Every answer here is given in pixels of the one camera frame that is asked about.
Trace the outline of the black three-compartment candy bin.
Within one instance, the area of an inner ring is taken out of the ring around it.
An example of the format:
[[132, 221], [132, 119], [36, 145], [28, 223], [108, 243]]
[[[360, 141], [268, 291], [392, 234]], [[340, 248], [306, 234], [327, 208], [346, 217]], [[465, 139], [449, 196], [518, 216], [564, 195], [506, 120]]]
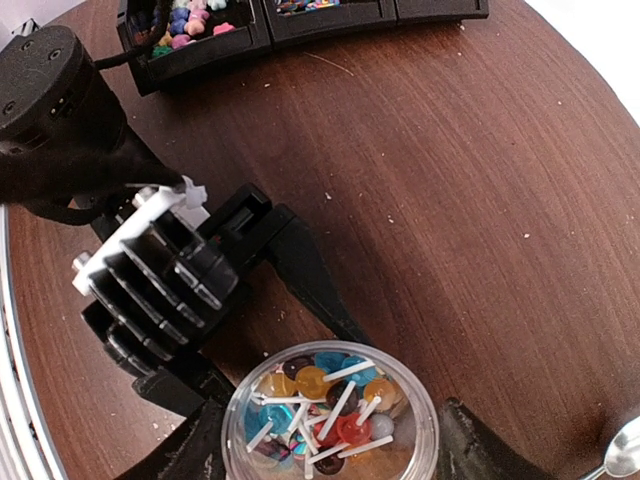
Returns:
[[176, 79], [198, 71], [236, 62], [275, 48], [292, 46], [370, 28], [419, 22], [485, 19], [486, 1], [341, 1], [337, 7], [281, 15], [275, 1], [229, 1], [228, 12], [238, 27], [209, 36], [158, 58], [151, 51], [165, 33], [158, 1], [123, 1], [117, 15], [117, 33], [124, 50], [130, 51], [156, 31], [161, 37], [151, 51], [130, 62], [129, 68], [140, 94], [169, 88]]

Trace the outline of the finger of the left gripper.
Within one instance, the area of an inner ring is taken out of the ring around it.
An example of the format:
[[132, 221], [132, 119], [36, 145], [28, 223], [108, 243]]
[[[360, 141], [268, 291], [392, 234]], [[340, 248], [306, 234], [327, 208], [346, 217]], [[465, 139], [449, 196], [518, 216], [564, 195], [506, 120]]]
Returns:
[[289, 292], [338, 339], [371, 345], [334, 285], [304, 221], [292, 219], [269, 242], [269, 258]]

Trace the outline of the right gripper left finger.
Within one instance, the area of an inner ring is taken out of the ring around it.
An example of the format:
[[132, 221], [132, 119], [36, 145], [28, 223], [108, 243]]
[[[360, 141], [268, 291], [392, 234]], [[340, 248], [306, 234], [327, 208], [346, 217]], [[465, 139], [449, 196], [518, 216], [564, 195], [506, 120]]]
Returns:
[[224, 413], [215, 400], [206, 401], [118, 479], [225, 479], [221, 441]]

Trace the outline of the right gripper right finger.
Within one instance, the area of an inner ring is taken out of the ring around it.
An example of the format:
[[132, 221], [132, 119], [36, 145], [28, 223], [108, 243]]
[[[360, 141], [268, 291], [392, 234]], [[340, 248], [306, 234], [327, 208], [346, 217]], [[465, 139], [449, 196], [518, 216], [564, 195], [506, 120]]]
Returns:
[[553, 479], [519, 455], [459, 399], [446, 400], [439, 421], [437, 479]]

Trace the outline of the metal scoop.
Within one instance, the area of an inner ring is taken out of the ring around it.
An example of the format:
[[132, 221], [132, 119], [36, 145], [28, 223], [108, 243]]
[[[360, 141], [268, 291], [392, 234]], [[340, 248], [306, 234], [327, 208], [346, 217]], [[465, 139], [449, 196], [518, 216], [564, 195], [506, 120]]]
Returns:
[[580, 477], [580, 480], [598, 479], [608, 475], [623, 479], [639, 472], [639, 417], [622, 425], [612, 437], [601, 464]]

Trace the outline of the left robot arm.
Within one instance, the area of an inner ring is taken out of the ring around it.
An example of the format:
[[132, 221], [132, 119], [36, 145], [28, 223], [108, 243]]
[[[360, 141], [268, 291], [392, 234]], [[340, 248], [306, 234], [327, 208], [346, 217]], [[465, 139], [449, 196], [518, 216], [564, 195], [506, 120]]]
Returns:
[[245, 184], [217, 210], [164, 166], [68, 28], [15, 36], [1, 53], [1, 199], [100, 239], [74, 263], [85, 323], [143, 399], [182, 416], [228, 378], [201, 354], [270, 263], [339, 339], [368, 338], [342, 301], [307, 224]]

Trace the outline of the clear plastic jar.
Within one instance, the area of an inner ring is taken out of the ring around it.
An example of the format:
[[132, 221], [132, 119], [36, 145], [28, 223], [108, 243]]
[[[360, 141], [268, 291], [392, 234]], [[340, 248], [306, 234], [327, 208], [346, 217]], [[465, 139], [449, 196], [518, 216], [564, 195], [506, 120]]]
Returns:
[[229, 479], [432, 479], [434, 404], [416, 375], [376, 348], [288, 348], [238, 385], [222, 426]]

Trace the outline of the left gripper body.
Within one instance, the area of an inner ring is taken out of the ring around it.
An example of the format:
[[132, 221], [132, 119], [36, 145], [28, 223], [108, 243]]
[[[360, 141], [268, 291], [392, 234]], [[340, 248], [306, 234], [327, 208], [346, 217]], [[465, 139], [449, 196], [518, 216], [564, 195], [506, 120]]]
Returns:
[[200, 350], [209, 342], [233, 309], [249, 296], [245, 277], [262, 261], [282, 268], [289, 286], [290, 273], [302, 270], [284, 250], [308, 236], [306, 225], [286, 206], [273, 205], [255, 185], [242, 186], [197, 229], [203, 241], [186, 245], [173, 257], [175, 265], [163, 277], [173, 289], [182, 288], [188, 299], [178, 308], [205, 320], [190, 335], [177, 356], [132, 384], [143, 399], [187, 417], [208, 398], [225, 406], [234, 387]]

